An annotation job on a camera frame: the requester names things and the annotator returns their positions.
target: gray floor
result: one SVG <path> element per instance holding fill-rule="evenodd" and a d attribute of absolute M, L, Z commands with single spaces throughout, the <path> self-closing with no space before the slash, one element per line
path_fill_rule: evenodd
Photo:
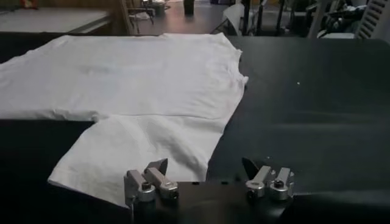
<path fill-rule="evenodd" d="M 167 2 L 170 9 L 165 15 L 155 17 L 154 24 L 150 20 L 139 21 L 141 35 L 160 35 L 163 33 L 210 33 L 222 21 L 222 13 L 227 5 L 213 5 L 208 0 L 197 0 L 194 5 L 194 15 L 185 16 L 182 1 Z M 273 29 L 276 25 L 278 7 L 266 6 L 263 12 L 263 27 Z M 282 27 L 289 21 L 289 13 L 282 16 Z"/>

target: black surface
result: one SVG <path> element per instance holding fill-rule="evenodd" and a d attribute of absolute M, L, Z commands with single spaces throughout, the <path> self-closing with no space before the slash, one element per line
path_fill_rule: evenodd
<path fill-rule="evenodd" d="M 54 37 L 1 35 L 0 61 Z M 390 47 L 374 40 L 230 40 L 243 50 L 239 66 L 249 82 L 209 162 L 208 180 L 245 180 L 245 156 L 295 171 L 299 196 L 287 215 L 290 220 L 386 219 Z M 46 183 L 60 157 L 90 125 L 0 122 L 6 213 L 24 223 L 127 220 L 124 209 Z"/>

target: chair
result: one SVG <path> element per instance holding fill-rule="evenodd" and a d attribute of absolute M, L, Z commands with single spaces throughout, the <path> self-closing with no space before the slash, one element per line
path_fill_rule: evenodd
<path fill-rule="evenodd" d="M 355 33 L 330 33 L 323 38 L 383 39 L 390 43 L 390 2 L 371 0 Z"/>
<path fill-rule="evenodd" d="M 222 23 L 211 31 L 211 34 L 216 32 L 223 32 L 228 35 L 241 36 L 242 33 L 239 29 L 241 18 L 244 15 L 244 6 L 241 3 L 231 5 L 225 9 L 222 13 Z"/>
<path fill-rule="evenodd" d="M 133 35 L 133 29 L 136 29 L 137 34 L 140 34 L 140 27 L 138 25 L 137 13 L 146 12 L 150 21 L 153 24 L 154 9 L 148 7 L 151 1 L 141 1 L 141 5 L 137 7 L 134 0 L 120 0 L 123 19 L 126 25 L 128 35 Z"/>

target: metal clamp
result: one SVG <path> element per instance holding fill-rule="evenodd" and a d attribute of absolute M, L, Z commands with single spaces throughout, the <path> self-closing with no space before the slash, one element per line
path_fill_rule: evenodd
<path fill-rule="evenodd" d="M 271 197 L 283 201 L 293 196 L 294 173 L 289 168 L 282 167 L 278 177 L 270 185 Z"/>
<path fill-rule="evenodd" d="M 250 198 L 261 198 L 265 194 L 265 188 L 269 187 L 275 178 L 275 171 L 270 166 L 263 166 L 256 176 L 245 183 Z"/>
<path fill-rule="evenodd" d="M 158 169 L 154 167 L 146 168 L 144 177 L 151 182 L 160 192 L 161 198 L 176 199 L 179 196 L 177 182 L 167 179 Z"/>
<path fill-rule="evenodd" d="M 248 177 L 252 178 L 245 183 L 250 199 L 270 194 L 272 199 L 283 201 L 293 196 L 294 173 L 289 168 L 282 167 L 276 177 L 276 172 L 265 163 L 259 169 L 252 160 L 243 158 L 243 165 Z"/>
<path fill-rule="evenodd" d="M 155 199 L 155 187 L 137 170 L 129 170 L 124 176 L 125 203 L 131 207 L 135 200 L 149 202 Z"/>

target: screw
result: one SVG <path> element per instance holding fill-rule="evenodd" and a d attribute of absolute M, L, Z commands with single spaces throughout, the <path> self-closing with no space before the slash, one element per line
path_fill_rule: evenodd
<path fill-rule="evenodd" d="M 247 196 L 250 200 L 257 198 L 257 193 L 253 190 L 247 192 Z"/>
<path fill-rule="evenodd" d="M 143 191 L 149 190 L 152 187 L 152 184 L 149 182 L 145 181 L 142 183 L 141 188 Z"/>
<path fill-rule="evenodd" d="M 275 186 L 276 188 L 282 188 L 282 187 L 285 186 L 285 184 L 284 184 L 284 182 L 281 181 L 281 180 L 275 180 L 274 186 Z"/>

